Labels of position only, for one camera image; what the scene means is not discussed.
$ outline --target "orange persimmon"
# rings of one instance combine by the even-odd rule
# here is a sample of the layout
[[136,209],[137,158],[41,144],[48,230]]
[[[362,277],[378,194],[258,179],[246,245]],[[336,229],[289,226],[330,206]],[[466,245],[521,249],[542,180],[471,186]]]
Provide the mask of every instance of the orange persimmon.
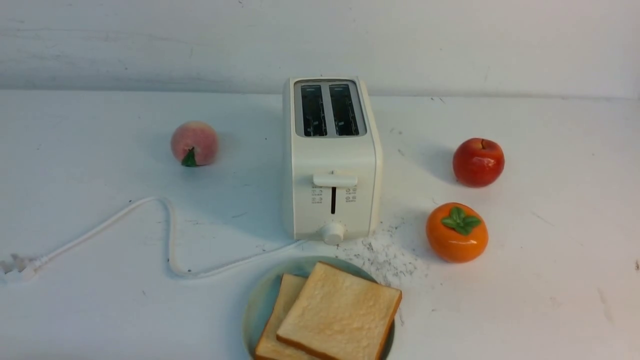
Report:
[[438,256],[450,263],[466,263],[480,256],[489,242],[484,220],[472,208],[448,202],[427,219],[427,239]]

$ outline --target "toaster knob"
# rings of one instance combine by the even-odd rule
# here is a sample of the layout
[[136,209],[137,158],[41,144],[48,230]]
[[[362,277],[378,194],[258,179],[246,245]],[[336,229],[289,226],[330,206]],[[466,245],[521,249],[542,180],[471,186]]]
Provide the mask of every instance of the toaster knob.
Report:
[[344,237],[344,227],[340,224],[326,224],[320,230],[323,240],[329,245],[338,245]]

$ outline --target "white wall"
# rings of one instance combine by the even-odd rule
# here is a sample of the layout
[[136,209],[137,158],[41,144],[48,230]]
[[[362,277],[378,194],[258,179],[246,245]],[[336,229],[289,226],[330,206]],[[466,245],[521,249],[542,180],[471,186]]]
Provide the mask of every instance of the white wall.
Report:
[[3,0],[0,86],[640,96],[640,0]]

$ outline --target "toaster slot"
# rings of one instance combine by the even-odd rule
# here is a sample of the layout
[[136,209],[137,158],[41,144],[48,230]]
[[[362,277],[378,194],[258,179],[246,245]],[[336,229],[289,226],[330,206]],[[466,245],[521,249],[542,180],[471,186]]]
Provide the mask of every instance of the toaster slot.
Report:
[[329,94],[331,96],[331,106],[333,108],[333,121],[335,122],[336,135],[359,135],[358,121],[356,119],[349,85],[329,85]]
[[324,102],[320,85],[302,85],[302,119],[305,136],[326,136]]
[[335,193],[336,193],[336,187],[332,187],[331,188],[331,214],[335,214]]

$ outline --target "toaster label marking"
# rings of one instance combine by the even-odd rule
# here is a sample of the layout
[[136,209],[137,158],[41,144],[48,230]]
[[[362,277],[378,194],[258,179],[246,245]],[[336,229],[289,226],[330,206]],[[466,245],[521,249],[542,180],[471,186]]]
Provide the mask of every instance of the toaster label marking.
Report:
[[356,202],[356,188],[348,188],[345,191],[345,198],[344,200],[346,202]]
[[320,186],[313,186],[311,189],[311,203],[312,204],[322,204],[323,200],[323,191]]

